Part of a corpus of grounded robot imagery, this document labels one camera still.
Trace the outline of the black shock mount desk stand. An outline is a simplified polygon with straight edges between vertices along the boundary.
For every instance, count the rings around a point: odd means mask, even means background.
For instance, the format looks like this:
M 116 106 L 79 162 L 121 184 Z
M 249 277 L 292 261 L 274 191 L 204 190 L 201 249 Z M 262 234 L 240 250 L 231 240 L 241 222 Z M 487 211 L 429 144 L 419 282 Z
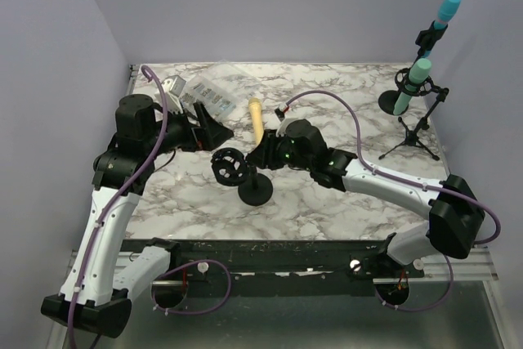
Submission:
M 240 200 L 253 207 L 267 203 L 273 195 L 270 179 L 251 164 L 235 148 L 217 150 L 211 158 L 212 171 L 216 181 L 229 187 L 235 187 Z

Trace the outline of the cream yellow microphone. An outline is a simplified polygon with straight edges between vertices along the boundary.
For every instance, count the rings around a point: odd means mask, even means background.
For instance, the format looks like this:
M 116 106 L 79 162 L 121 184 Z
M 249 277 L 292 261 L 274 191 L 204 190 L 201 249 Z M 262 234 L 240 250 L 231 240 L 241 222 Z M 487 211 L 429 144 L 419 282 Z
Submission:
M 248 101 L 248 109 L 252 120 L 255 143 L 259 145 L 265 131 L 262 120 L 262 103 L 258 98 L 252 97 Z

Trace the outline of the black tripod shock mount stand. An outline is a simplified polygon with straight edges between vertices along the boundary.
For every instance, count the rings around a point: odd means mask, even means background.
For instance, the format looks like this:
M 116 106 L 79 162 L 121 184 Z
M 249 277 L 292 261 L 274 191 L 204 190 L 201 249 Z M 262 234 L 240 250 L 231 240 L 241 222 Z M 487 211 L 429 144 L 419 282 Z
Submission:
M 400 92 L 403 90 L 402 82 L 403 82 L 404 77 L 407 76 L 408 72 L 409 72 L 409 68 L 403 68 L 403 69 L 400 69 L 399 71 L 397 71 L 396 75 L 395 75 L 396 90 L 387 90 L 379 96 L 378 106 L 386 114 L 393 115 L 394 104 L 396 103 L 396 100 L 397 100 Z M 407 112 L 407 110 L 404 113 L 402 113 L 401 115 L 397 116 L 398 122 L 405 129 L 405 138 L 401 143 L 394 146 L 392 149 L 388 150 L 387 152 L 381 154 L 378 157 L 379 160 L 384 159 L 388 154 L 390 154 L 392 151 L 396 150 L 397 148 L 399 148 L 401 146 L 408 146 L 408 147 L 419 148 L 419 149 L 425 150 L 431 156 L 432 159 L 434 159 L 435 161 L 440 160 L 440 157 L 437 154 L 433 153 L 426 145 L 424 145 L 421 142 L 420 136 L 418 134 L 421 130 L 427 131 L 430 128 L 429 117 L 432 114 L 432 112 L 435 110 L 435 108 L 440 103 L 445 101 L 446 97 L 449 94 L 449 89 L 447 87 L 440 87 L 440 86 L 435 85 L 433 83 L 431 77 L 429 76 L 417 92 L 411 93 L 411 96 L 412 97 L 425 97 L 431 93 L 436 94 L 436 100 L 431 105 L 431 107 L 427 110 L 427 112 L 418 120 L 414 129 L 410 129 L 402 118 L 402 116 Z

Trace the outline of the mint green microphone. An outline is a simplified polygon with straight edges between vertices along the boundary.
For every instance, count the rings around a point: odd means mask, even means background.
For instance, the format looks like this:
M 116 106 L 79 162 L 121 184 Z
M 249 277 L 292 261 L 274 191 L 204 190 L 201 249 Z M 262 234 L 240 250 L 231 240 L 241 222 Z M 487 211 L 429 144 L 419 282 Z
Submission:
M 431 72 L 431 61 L 427 58 L 420 58 L 417 60 L 406 77 L 403 79 L 403 90 L 400 92 L 394 109 L 393 114 L 399 116 L 407 110 L 409 102 L 412 98 L 411 93 L 415 93 L 423 85 L 426 79 L 429 77 Z

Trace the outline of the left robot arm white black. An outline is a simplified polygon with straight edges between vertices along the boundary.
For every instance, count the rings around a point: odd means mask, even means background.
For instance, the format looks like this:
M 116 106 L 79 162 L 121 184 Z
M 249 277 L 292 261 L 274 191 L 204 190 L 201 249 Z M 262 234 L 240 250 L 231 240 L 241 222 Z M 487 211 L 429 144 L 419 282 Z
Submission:
M 93 164 L 92 205 L 74 265 L 59 293 L 42 301 L 41 312 L 69 331 L 79 329 L 117 338 L 125 329 L 133 301 L 158 277 L 175 278 L 181 269 L 178 243 L 152 239 L 141 255 L 122 271 L 116 262 L 127 224 L 154 173 L 155 159 L 176 150 L 213 151 L 233 131 L 194 103 L 197 121 L 183 111 L 165 110 L 150 96 L 132 94 L 115 112 L 116 133 L 106 152 Z

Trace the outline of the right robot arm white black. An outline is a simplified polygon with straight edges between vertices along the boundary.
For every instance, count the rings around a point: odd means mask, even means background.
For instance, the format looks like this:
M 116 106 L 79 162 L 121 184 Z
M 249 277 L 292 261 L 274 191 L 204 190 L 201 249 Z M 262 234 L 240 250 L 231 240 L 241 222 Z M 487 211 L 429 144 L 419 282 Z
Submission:
M 387 277 L 435 253 L 467 258 L 485 218 L 463 178 L 449 175 L 439 181 L 391 170 L 380 173 L 373 164 L 363 165 L 356 154 L 327 146 L 320 130 L 305 119 L 286 120 L 279 129 L 265 131 L 247 161 L 260 169 L 304 170 L 325 188 L 370 195 L 423 218 L 423 224 L 387 237 L 375 259 Z

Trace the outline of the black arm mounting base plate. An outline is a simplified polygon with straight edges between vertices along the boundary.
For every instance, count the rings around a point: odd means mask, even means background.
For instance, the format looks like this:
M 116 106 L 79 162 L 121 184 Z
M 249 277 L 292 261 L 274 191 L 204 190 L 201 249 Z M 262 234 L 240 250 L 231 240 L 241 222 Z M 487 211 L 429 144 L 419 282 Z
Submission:
M 165 240 L 126 239 L 122 251 L 138 255 L 160 245 L 171 252 L 168 272 L 154 282 L 163 300 L 188 298 L 372 296 L 374 283 L 422 278 L 381 256 L 381 240 Z

